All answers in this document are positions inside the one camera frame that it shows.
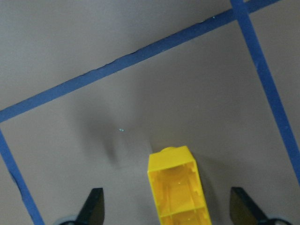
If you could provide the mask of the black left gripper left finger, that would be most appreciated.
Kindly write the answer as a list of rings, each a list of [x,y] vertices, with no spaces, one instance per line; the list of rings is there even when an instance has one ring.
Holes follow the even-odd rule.
[[[103,188],[93,188],[80,210],[76,225],[102,225],[105,219]]]

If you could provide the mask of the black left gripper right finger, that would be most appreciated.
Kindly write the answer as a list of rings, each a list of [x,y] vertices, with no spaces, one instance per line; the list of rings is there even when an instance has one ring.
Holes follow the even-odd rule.
[[[241,187],[231,187],[230,219],[234,225],[266,225],[268,218]]]

